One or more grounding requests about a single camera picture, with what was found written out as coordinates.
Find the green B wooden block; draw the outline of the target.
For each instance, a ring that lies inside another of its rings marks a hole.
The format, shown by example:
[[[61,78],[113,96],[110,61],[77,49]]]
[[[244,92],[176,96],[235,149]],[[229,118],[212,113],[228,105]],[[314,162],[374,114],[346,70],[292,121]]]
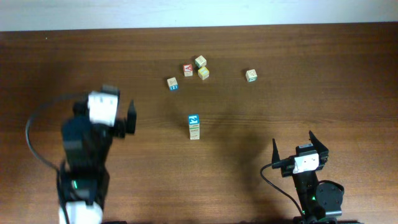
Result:
[[[200,125],[199,124],[190,124],[189,125],[189,130],[192,130],[192,129],[199,129],[200,128]]]

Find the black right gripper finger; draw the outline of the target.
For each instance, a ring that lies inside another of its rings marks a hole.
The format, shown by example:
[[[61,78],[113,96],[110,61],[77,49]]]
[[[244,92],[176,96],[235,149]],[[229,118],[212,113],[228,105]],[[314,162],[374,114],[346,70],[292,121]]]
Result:
[[[313,134],[312,131],[309,131],[310,141],[313,144],[314,148],[319,154],[328,154],[329,150],[326,146],[324,146]]]
[[[271,160],[272,168],[273,169],[280,169],[280,167],[281,167],[281,159],[280,159],[279,151],[278,151],[277,144],[276,144],[276,141],[275,141],[274,138],[272,139],[272,147],[273,147],[273,149],[272,149],[272,160]]]

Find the bird picture wooden block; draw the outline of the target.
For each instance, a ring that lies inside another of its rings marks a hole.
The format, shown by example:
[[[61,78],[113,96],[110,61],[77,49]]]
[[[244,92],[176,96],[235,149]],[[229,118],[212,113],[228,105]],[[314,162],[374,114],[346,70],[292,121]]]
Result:
[[[188,124],[189,125],[194,125],[194,124],[199,124],[199,123],[200,123],[199,115],[191,114],[188,116]]]

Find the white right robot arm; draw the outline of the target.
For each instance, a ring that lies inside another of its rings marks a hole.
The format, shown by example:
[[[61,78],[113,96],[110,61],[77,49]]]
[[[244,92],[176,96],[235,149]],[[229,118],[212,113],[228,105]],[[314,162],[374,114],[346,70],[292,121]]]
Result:
[[[285,159],[279,157],[276,141],[272,141],[271,167],[279,169],[282,177],[293,179],[299,201],[300,216],[295,223],[336,223],[342,216],[341,205],[345,189],[330,180],[319,180],[329,158],[329,149],[309,132],[308,144],[295,148],[295,154]]]

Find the green V wooden block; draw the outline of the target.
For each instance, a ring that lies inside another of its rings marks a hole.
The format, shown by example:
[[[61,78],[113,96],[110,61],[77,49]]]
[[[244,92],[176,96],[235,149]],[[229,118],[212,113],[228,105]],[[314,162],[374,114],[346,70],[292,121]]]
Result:
[[[248,70],[245,74],[247,82],[254,82],[257,80],[257,73],[255,69]]]

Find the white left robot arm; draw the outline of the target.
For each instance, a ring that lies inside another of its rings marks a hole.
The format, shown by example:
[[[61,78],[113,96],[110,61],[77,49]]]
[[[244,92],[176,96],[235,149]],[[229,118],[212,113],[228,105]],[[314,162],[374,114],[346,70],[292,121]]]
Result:
[[[93,124],[88,100],[73,105],[73,117],[62,126],[66,159],[57,174],[60,223],[101,223],[108,193],[109,172],[105,163],[114,138],[136,130],[137,111],[131,101],[127,117],[113,127]]]

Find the yellow top wooden block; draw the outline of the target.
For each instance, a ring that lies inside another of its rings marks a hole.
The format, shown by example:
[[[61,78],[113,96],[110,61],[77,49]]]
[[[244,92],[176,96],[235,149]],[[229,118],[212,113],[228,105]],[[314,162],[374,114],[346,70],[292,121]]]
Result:
[[[206,67],[201,67],[198,69],[198,76],[202,79],[205,80],[210,76],[210,72]]]

